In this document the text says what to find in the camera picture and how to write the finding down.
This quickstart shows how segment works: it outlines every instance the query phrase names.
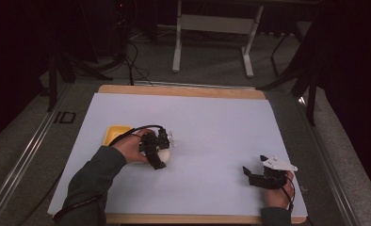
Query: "metal rail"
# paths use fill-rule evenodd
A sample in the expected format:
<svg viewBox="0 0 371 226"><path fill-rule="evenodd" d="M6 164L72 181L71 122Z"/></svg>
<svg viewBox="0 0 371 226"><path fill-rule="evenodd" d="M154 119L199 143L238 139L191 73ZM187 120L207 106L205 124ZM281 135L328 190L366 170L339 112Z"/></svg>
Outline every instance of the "metal rail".
<svg viewBox="0 0 371 226"><path fill-rule="evenodd" d="M33 156L39 149L39 146L41 145L45 135L48 132L48 129L50 128L50 125L53 123L59 105L61 104L64 96L68 93L71 87L72 85L69 84L63 85L56 106L44 117L36 133L30 139L29 143L24 149L24 152L21 154L21 157L18 159L15 166L12 168L6 180L0 187L0 216L4 208L7 206L7 203L11 198L13 192L15 191L17 185L21 182L21 179L24 176L27 167L29 166L30 162L33 159Z"/></svg>

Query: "wooden table edge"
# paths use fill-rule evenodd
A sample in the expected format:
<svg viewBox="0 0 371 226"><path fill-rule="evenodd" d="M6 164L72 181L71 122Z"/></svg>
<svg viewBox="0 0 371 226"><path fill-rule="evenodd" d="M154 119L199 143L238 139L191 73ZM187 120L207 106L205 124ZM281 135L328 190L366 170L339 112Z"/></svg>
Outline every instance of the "wooden table edge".
<svg viewBox="0 0 371 226"><path fill-rule="evenodd" d="M189 87L146 87L102 85L98 93L120 93L141 95L166 95L187 97L216 97L234 99L265 100L266 96L255 89L218 89L218 88L189 88ZM306 217L291 217L293 223L302 223ZM232 223L255 224L261 223L260 217L254 216L210 216L210 215L147 215L147 214L106 214L107 223Z"/></svg>
<svg viewBox="0 0 371 226"><path fill-rule="evenodd" d="M306 217L291 217L294 224L302 223ZM226 215L148 215L148 214L106 214L107 223L128 224L260 224L260 217L254 216L226 216Z"/></svg>
<svg viewBox="0 0 371 226"><path fill-rule="evenodd" d="M119 86L102 85L98 93L120 93L141 95L166 95L187 97L213 97L265 100L266 96L254 88L227 89L227 88L190 88L190 87L147 87L147 86Z"/></svg>

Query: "white stand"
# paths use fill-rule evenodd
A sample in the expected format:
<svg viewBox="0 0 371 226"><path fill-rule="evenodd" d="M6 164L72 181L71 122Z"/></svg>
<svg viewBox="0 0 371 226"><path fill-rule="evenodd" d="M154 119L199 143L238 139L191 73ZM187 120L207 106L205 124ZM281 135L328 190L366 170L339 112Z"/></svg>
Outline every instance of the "white stand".
<svg viewBox="0 0 371 226"><path fill-rule="evenodd" d="M250 47L252 46L253 39L256 35L263 8L263 6L258 8L254 19L199 16L182 14L182 0L178 0L176 46L174 49L172 67L173 72L177 73L180 71L182 53L181 35L182 29L184 29L249 35L248 43L246 46L241 48L241 51L244 58L246 75L247 77L253 77L253 70L250 64Z"/></svg>

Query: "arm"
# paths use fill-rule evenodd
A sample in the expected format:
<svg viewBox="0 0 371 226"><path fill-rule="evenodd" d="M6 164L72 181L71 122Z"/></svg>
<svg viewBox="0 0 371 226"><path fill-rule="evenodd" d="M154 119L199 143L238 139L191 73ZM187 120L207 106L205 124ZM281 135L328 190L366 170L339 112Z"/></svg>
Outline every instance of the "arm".
<svg viewBox="0 0 371 226"><path fill-rule="evenodd" d="M290 197L293 197L294 189L291 182L294 178L292 172L287 172L289 178L287 184L283 187ZM286 210L289 200L281 189L265 190L266 208L261 210L262 224L264 226L290 226L291 212Z"/></svg>
<svg viewBox="0 0 371 226"><path fill-rule="evenodd" d="M113 147L102 146L73 176L63 208L98 195L101 195L101 198L68 212L59 220L59 225L106 225L107 191L112 186L115 176L126 163L148 163L147 158L138 151L139 136L146 132L147 130L141 130L137 136L126 137Z"/></svg>

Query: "metal frame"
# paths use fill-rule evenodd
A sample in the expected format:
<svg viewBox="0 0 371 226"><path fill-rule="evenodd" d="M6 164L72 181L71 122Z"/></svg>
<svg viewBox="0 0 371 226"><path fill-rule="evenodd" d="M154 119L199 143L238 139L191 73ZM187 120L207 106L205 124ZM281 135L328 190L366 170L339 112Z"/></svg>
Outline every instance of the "metal frame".
<svg viewBox="0 0 371 226"><path fill-rule="evenodd" d="M12 168L6 180L0 187L0 216L17 185L21 182L27 167L39 149L39 146L41 145L48 129L50 128L50 125L53 123L60 103L62 102L65 94L68 93L69 89L71 88L71 85L68 84L64 84L63 86L63 90L61 91L61 95L59 96L55 107L44 117L35 135L30 139L29 143L24 149L24 152L21 154L21 157L18 159L15 166Z"/></svg>
<svg viewBox="0 0 371 226"><path fill-rule="evenodd" d="M228 32L235 34L248 35L246 46L241 48L241 54L244 59L245 73L247 77L253 77L253 69L250 64L250 48L256 35L260 17L263 12L263 6L259 6L254 19L226 18L182 14L182 0L177 1L177 31L176 46L174 48L174 58L172 70L174 73L180 71L180 61L182 53L182 29L201 30L214 32Z"/></svg>

